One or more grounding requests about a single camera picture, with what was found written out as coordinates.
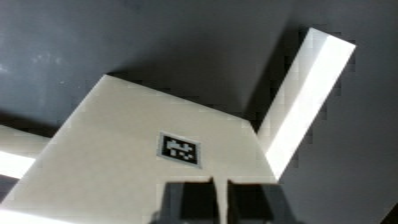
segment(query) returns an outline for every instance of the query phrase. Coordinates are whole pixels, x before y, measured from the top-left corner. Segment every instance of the black square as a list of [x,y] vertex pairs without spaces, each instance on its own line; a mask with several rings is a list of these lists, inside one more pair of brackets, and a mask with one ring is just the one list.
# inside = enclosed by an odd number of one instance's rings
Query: black square
[[159,156],[201,168],[200,143],[164,132],[160,133]]

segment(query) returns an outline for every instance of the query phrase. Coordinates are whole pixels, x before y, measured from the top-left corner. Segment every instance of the white panel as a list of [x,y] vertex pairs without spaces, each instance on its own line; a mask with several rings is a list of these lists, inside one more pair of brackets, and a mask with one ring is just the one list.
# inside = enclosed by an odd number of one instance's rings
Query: white panel
[[[162,133],[200,143],[200,167],[157,155]],[[57,220],[72,223],[148,224],[166,184],[207,182],[212,177],[224,224],[228,179],[276,183],[251,124],[105,76],[2,207],[47,218],[57,214]]]
[[356,45],[310,29],[260,127],[260,144],[276,178],[312,126]]
[[22,178],[50,139],[0,125],[0,174]]

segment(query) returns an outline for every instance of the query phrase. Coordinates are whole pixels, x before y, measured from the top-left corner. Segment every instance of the white vertical panel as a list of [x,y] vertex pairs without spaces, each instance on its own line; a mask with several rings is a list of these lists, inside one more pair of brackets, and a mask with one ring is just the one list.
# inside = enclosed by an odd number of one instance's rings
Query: white vertical panel
[[310,29],[260,127],[260,144],[276,178],[312,126],[356,45]]
[[0,175],[22,178],[50,139],[0,125]]

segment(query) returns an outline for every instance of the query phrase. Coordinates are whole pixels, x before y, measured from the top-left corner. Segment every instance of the gray background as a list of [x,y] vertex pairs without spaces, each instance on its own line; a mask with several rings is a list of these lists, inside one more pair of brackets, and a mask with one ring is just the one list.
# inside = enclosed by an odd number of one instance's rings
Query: gray background
[[283,176],[281,215],[379,223],[398,201],[397,0],[0,0],[0,124],[52,136],[102,74],[129,71],[258,127],[310,27],[358,50]]

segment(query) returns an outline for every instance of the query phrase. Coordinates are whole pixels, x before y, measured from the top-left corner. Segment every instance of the dark gray wall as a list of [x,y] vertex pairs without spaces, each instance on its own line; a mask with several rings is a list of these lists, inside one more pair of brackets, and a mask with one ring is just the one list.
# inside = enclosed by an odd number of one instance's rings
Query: dark gray wall
[[398,201],[395,0],[0,0],[0,123],[52,136],[104,73],[258,126],[310,27],[358,44],[283,176],[308,224],[379,223]]

